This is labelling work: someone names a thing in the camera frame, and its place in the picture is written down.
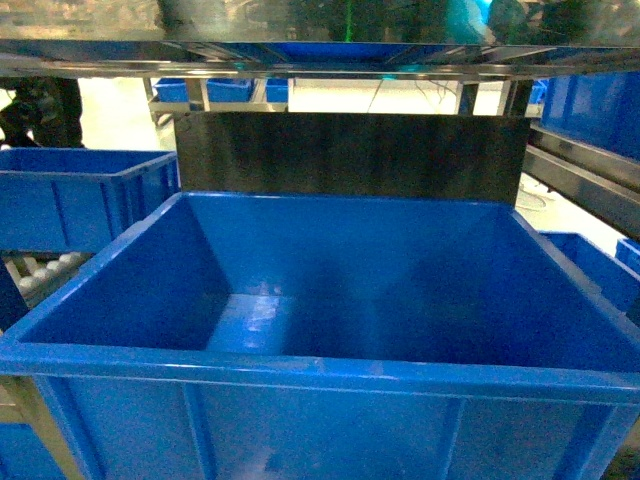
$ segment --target wire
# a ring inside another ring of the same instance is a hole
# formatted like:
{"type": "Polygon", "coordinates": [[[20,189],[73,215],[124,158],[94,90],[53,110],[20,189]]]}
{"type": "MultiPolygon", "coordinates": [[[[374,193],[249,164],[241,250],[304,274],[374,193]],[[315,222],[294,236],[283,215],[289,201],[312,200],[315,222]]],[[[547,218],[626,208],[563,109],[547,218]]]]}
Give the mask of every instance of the wire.
{"type": "Polygon", "coordinates": [[[378,92],[380,91],[380,87],[382,86],[382,82],[384,82],[384,80],[380,80],[380,83],[378,84],[378,87],[376,88],[376,91],[373,93],[373,98],[371,99],[371,103],[369,104],[369,108],[367,108],[367,113],[369,113],[371,111],[371,107],[373,106],[373,102],[376,100],[376,97],[378,96],[378,92]]]}
{"type": "Polygon", "coordinates": [[[424,99],[427,101],[427,103],[429,104],[429,106],[433,109],[434,112],[438,112],[438,109],[436,107],[433,106],[433,103],[431,103],[431,101],[429,100],[429,97],[427,96],[427,92],[425,92],[424,90],[422,90],[422,88],[420,88],[420,85],[418,85],[418,81],[414,80],[414,82],[416,82],[416,88],[418,90],[420,90],[420,93],[422,93],[422,96],[424,97],[424,99]]]}
{"type": "Polygon", "coordinates": [[[535,198],[542,205],[540,207],[532,207],[532,206],[527,205],[526,203],[525,204],[516,203],[516,208],[520,208],[522,210],[529,210],[530,212],[542,212],[542,211],[547,209],[547,207],[548,207],[547,201],[541,195],[536,195],[535,193],[527,192],[524,189],[524,185],[522,183],[518,187],[518,190],[520,191],[520,193],[523,193],[525,195],[529,195],[532,198],[535,198]]]}

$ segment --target metal rail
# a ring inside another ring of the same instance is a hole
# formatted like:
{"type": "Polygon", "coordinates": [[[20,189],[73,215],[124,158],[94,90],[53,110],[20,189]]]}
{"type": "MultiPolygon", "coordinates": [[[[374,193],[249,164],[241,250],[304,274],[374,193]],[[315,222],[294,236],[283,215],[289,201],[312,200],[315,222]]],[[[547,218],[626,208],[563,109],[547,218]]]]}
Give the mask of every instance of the metal rail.
{"type": "Polygon", "coordinates": [[[625,235],[640,240],[640,164],[534,128],[523,170],[625,235]]]}

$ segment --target cable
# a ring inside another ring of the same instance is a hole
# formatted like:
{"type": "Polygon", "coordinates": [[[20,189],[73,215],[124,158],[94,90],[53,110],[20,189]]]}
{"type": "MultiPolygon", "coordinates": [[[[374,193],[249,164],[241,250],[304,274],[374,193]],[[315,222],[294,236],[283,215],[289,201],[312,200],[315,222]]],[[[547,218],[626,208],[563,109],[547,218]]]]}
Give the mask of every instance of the cable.
{"type": "Polygon", "coordinates": [[[540,206],[540,207],[531,207],[531,206],[528,206],[526,204],[522,204],[522,203],[517,203],[516,202],[516,208],[520,208],[522,210],[529,210],[530,212],[542,212],[542,211],[547,209],[547,207],[548,207],[547,201],[542,196],[536,195],[535,193],[527,192],[524,189],[524,185],[522,183],[518,186],[518,190],[519,190],[519,192],[521,192],[521,193],[523,193],[525,195],[529,195],[530,197],[535,198],[536,200],[538,200],[542,204],[542,206],[540,206]]]}
{"type": "Polygon", "coordinates": [[[371,107],[373,106],[373,102],[375,102],[376,97],[378,96],[378,92],[380,91],[380,87],[382,86],[382,82],[384,82],[384,80],[380,80],[380,83],[378,84],[378,87],[376,88],[376,91],[373,93],[373,98],[371,99],[371,103],[369,104],[369,108],[367,108],[367,113],[369,113],[371,111],[371,107]]]}
{"type": "Polygon", "coordinates": [[[437,90],[438,90],[438,97],[440,97],[440,103],[442,103],[442,101],[444,100],[444,97],[446,96],[446,94],[444,96],[440,95],[440,88],[442,88],[443,90],[445,90],[446,92],[451,93],[454,97],[456,96],[456,92],[454,92],[450,87],[449,87],[449,82],[445,82],[444,85],[438,83],[438,82],[434,82],[433,80],[427,80],[427,82],[432,83],[433,85],[436,86],[437,90]]]}
{"type": "Polygon", "coordinates": [[[416,83],[416,88],[418,90],[420,90],[420,93],[422,93],[422,96],[427,101],[429,106],[433,109],[434,112],[438,113],[438,109],[433,106],[433,103],[431,103],[431,101],[429,100],[429,97],[427,97],[427,92],[425,92],[424,90],[422,90],[422,88],[420,88],[420,85],[418,85],[418,81],[417,80],[414,80],[414,82],[416,83]]]}

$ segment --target crate rim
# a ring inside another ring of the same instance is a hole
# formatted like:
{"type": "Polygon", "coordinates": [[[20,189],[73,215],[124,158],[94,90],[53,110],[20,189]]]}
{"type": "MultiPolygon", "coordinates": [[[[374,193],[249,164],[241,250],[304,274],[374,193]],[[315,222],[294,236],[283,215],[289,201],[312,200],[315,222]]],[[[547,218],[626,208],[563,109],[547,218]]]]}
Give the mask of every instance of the crate rim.
{"type": "MultiPolygon", "coordinates": [[[[295,356],[257,356],[207,351],[167,350],[23,342],[22,337],[53,312],[58,304],[82,288],[91,276],[113,261],[174,205],[189,198],[251,197],[265,199],[321,197],[350,201],[379,202],[379,197],[336,197],[318,195],[250,195],[226,192],[177,193],[149,217],[137,222],[98,255],[85,264],[78,277],[29,312],[0,339],[0,373],[57,377],[106,377],[186,381],[196,383],[251,384],[288,388],[344,389],[354,381],[362,390],[372,388],[398,394],[440,394],[444,396],[486,396],[491,398],[544,399],[582,403],[640,405],[640,372],[570,370],[549,367],[420,363],[387,360],[336,359],[295,356]],[[270,379],[278,378],[278,385],[270,379]],[[398,382],[398,378],[408,382],[398,382]]],[[[384,199],[394,202],[440,203],[449,200],[384,199]]],[[[621,329],[634,347],[640,349],[640,329],[599,295],[599,287],[550,240],[530,227],[515,209],[498,202],[454,201],[487,204],[507,209],[521,227],[532,234],[538,246],[579,286],[595,308],[600,309],[614,327],[621,329]]]]}
{"type": "MultiPolygon", "coordinates": [[[[608,254],[607,252],[601,250],[595,243],[593,243],[591,240],[589,240],[587,237],[585,237],[581,233],[579,233],[579,232],[556,232],[556,231],[546,231],[546,230],[540,231],[540,233],[542,235],[544,235],[544,236],[548,236],[548,235],[573,235],[573,236],[576,236],[576,237],[580,237],[585,243],[588,243],[591,247],[595,248],[596,250],[601,252],[603,255],[606,255],[607,259],[610,260],[611,263],[614,263],[617,267],[622,268],[625,272],[627,272],[629,275],[631,275],[638,283],[640,283],[640,274],[638,274],[637,272],[633,271],[625,263],[621,262],[616,257],[614,257],[614,256],[608,254]]],[[[629,240],[629,239],[628,238],[621,238],[620,240],[618,240],[618,242],[623,242],[626,245],[628,245],[628,242],[625,242],[625,240],[629,240]]]]}
{"type": "MultiPolygon", "coordinates": [[[[40,148],[12,148],[12,151],[38,151],[40,148]]],[[[71,151],[71,152],[85,152],[84,149],[77,148],[56,148],[56,151],[71,151]]],[[[86,172],[32,172],[32,171],[15,171],[15,170],[0,170],[0,175],[4,177],[14,177],[14,178],[30,178],[34,175],[39,177],[46,178],[55,178],[56,180],[73,180],[78,181],[79,179],[85,181],[104,181],[104,180],[113,180],[113,179],[122,179],[127,180],[131,178],[133,175],[139,175],[144,172],[149,172],[152,170],[156,170],[161,168],[171,162],[173,162],[177,153],[172,152],[170,150],[86,150],[91,153],[145,153],[145,154],[158,154],[158,157],[152,158],[151,160],[147,160],[146,162],[139,163],[134,165],[133,167],[126,168],[124,170],[120,170],[115,173],[86,173],[86,172]]]]}

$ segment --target dark object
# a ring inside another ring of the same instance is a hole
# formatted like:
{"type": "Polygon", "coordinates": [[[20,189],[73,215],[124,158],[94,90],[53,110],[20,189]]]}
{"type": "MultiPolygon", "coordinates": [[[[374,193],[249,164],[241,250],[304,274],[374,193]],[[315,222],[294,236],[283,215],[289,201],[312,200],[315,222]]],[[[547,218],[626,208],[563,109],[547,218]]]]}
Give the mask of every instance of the dark object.
{"type": "Polygon", "coordinates": [[[0,334],[27,314],[27,304],[0,260],[0,334]]]}
{"type": "Polygon", "coordinates": [[[82,148],[82,98],[77,80],[29,77],[0,79],[15,90],[13,102],[0,112],[4,143],[12,147],[82,148]],[[34,140],[28,136],[33,132],[34,140]]]}
{"type": "Polygon", "coordinates": [[[185,190],[514,203],[529,121],[444,115],[197,113],[176,119],[185,190]]]}

